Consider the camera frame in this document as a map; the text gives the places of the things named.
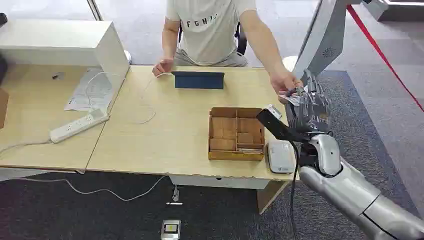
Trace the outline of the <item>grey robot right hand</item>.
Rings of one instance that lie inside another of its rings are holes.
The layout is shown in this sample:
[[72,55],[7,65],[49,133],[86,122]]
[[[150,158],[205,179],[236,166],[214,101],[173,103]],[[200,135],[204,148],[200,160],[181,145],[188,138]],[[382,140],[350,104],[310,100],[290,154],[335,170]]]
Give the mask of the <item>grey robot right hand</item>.
[[331,101],[316,76],[305,69],[305,87],[296,87],[281,97],[290,104],[292,118],[289,127],[297,132],[328,133],[331,123]]

